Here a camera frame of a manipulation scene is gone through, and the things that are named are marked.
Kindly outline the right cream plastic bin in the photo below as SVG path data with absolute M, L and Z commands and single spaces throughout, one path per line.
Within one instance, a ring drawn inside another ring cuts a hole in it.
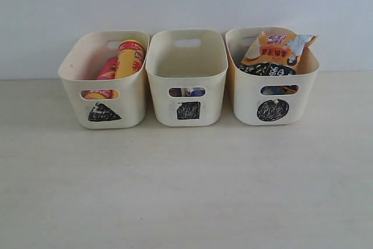
M 319 70 L 319 62 L 309 46 L 303 51 L 295 75 L 256 76 L 239 70 L 248 47 L 262 31 L 293 32 L 281 27 L 247 27 L 230 30 L 225 34 L 229 63 L 227 86 L 233 111 L 241 122 L 248 125 L 292 124 L 301 118 L 306 108 Z M 264 86 L 281 85 L 297 85 L 298 91 L 290 95 L 261 94 L 261 88 Z

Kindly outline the blue white milk carton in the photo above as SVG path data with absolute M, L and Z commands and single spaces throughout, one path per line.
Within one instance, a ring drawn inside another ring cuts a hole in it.
M 185 87 L 182 90 L 183 97 L 202 97 L 205 95 L 205 89 L 202 87 Z

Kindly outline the middle cream plastic bin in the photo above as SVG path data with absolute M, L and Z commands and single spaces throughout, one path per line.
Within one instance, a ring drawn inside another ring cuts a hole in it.
M 208 29 L 155 34 L 145 68 L 157 120 L 169 127 L 201 127 L 221 116 L 228 70 L 220 33 Z M 171 97 L 173 87 L 202 87 L 202 97 Z

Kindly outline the blue noodle packet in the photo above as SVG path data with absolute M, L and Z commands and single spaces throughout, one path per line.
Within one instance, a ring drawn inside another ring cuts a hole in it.
M 297 85 L 264 86 L 261 94 L 264 96 L 290 95 L 298 91 Z

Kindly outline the cream plastic bin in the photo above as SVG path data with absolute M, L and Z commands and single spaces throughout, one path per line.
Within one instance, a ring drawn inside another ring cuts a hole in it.
M 230 30 L 225 34 L 229 63 L 227 86 L 233 111 L 241 122 L 248 125 L 292 124 L 301 118 L 306 108 L 319 70 L 319 62 L 309 46 L 303 51 L 295 75 L 256 76 L 239 70 L 248 47 L 262 31 L 293 32 L 281 27 L 247 27 Z M 297 85 L 298 91 L 290 95 L 261 94 L 261 88 L 264 86 L 281 85 Z
M 99 80 L 100 71 L 117 56 L 117 44 L 150 37 L 141 31 L 101 31 L 81 37 L 59 67 L 58 75 L 80 124 L 88 129 L 130 128 L 146 115 L 149 83 L 145 69 L 122 79 Z
M 157 120 L 169 127 L 201 127 L 221 116 L 228 70 L 220 33 L 208 29 L 155 34 L 145 68 Z M 202 87 L 202 97 L 171 97 L 173 87 Z

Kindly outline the left cream plastic bin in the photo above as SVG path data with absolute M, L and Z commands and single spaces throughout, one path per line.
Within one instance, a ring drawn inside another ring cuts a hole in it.
M 100 71 L 117 56 L 117 44 L 150 37 L 141 31 L 101 31 L 81 37 L 59 67 L 58 75 L 80 124 L 88 129 L 130 128 L 146 115 L 149 83 L 145 69 L 122 79 L 99 80 Z

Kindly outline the yellow chips can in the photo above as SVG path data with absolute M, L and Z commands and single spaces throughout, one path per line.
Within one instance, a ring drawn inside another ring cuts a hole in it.
M 129 77 L 143 66 L 146 49 L 136 40 L 125 40 L 118 47 L 117 69 L 114 78 Z

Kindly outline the orange noodle packet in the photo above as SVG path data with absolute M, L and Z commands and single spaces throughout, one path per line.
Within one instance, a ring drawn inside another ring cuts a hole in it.
M 309 34 L 262 31 L 248 47 L 239 70 L 256 76 L 295 75 L 303 51 L 317 38 Z

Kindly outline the purple drink carton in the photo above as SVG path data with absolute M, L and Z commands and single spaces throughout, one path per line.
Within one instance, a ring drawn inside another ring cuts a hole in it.
M 168 90 L 168 94 L 169 94 L 171 97 L 182 97 L 182 96 L 183 96 L 182 88 L 180 88 L 180 87 L 173 87 L 173 88 L 170 88 L 170 89 Z

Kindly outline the pink chips can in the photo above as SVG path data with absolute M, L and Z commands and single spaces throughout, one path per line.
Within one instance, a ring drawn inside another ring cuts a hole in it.
M 118 58 L 110 58 L 104 68 L 99 73 L 97 80 L 111 80 L 115 78 L 115 72 L 117 70 Z M 112 89 L 101 89 L 101 90 L 89 90 L 83 95 L 86 100 L 103 100 L 112 99 Z

